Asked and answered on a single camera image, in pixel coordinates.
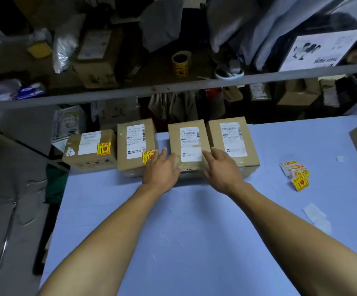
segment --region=tape roll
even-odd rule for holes
[[[179,51],[172,56],[173,72],[179,78],[188,76],[191,66],[192,53],[190,51]]]

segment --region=metal shelf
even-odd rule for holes
[[[335,67],[322,67],[315,69],[303,69],[297,71],[285,71],[278,73],[251,74],[231,81],[219,79],[196,80],[171,84],[119,88],[104,91],[87,91],[78,94],[56,95],[49,97],[40,97],[36,99],[0,102],[0,110],[29,108],[66,103],[88,103],[90,101],[130,97],[135,95],[145,96],[156,93],[166,93],[192,89],[206,89],[233,85],[244,85],[251,83],[265,83],[291,79],[317,78],[321,76],[334,76],[339,74],[354,73],[357,73],[357,64],[341,65]]]

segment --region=table surface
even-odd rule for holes
[[[357,253],[357,116],[249,125],[260,167],[246,181],[309,221],[314,203],[332,237]],[[159,148],[168,146],[158,134]],[[344,162],[336,160],[344,156]],[[297,160],[310,186],[297,193],[279,167]],[[115,170],[71,174],[41,285],[54,268],[141,183]],[[204,181],[179,182],[151,210],[119,295],[298,295],[242,211]]]

